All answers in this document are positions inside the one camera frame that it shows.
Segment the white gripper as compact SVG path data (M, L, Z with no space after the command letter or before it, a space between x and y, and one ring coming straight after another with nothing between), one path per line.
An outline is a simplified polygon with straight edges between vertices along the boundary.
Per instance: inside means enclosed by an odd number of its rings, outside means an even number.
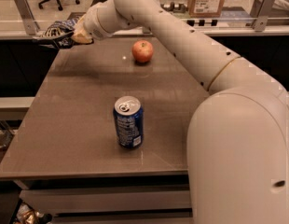
M74 25L74 33L71 36L74 42L87 45L91 44L93 39L103 40L112 36L112 34L104 30L100 24L99 12L102 9L103 4L97 3L88 9L85 16L78 19Z

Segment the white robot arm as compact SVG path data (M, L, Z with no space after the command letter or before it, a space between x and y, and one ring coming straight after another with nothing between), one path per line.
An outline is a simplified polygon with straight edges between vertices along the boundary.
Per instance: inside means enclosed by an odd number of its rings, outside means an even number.
M236 52L161 8L107 0L75 26L81 43L147 28L210 93L188 127L195 224L289 224L289 94Z

